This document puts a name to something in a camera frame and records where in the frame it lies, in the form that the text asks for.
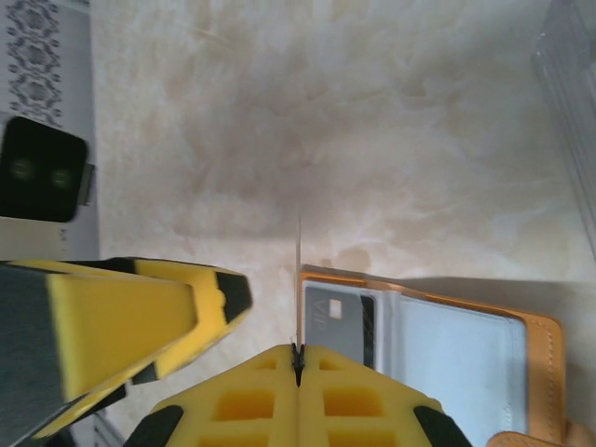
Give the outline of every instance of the black and white pattern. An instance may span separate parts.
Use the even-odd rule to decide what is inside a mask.
[[[8,5],[7,54],[10,109],[60,128],[58,12],[49,0],[16,0]]]

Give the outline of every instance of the beige marble countertop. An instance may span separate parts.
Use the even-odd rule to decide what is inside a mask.
[[[125,434],[290,340],[299,212],[305,263],[560,318],[570,414],[596,421],[580,284],[596,264],[529,59],[547,1],[92,6],[102,254],[219,264],[255,298],[235,333],[111,409]]]

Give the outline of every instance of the wallet stitching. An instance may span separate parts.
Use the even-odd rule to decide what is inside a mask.
[[[554,385],[555,385],[555,381],[554,381],[554,371],[553,371],[553,363],[554,363],[554,346],[553,346],[553,342],[552,342],[552,332],[550,331],[550,329],[547,327],[546,324],[541,323],[539,321],[535,321],[533,319],[530,320],[532,323],[537,324],[538,326],[540,326],[541,328],[543,328],[547,334],[549,335],[549,437],[550,440],[553,440],[554,438],[554,433],[553,433],[553,429],[552,429],[552,416],[553,416],[553,407],[554,407]]]
[[[540,444],[534,444],[533,442],[530,442],[528,440],[518,440],[512,436],[508,436],[506,438],[503,438],[498,444],[496,444],[494,447],[503,447],[504,445],[508,445],[510,442],[513,442],[513,446],[520,445],[529,445],[530,447],[540,447]]]

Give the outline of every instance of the marble surface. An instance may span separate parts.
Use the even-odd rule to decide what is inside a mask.
[[[158,400],[291,339],[299,213],[309,264],[595,278],[530,66],[548,2],[92,7],[103,255],[220,264],[246,273],[255,297],[235,333],[111,409],[123,433]],[[596,401],[596,290],[573,290],[544,310],[569,327]],[[537,293],[519,303],[542,309]],[[583,394],[570,407],[587,421]]]

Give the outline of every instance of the black square object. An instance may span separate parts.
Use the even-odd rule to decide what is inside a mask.
[[[12,118],[0,149],[0,216],[70,222],[87,158],[87,143],[75,135]]]

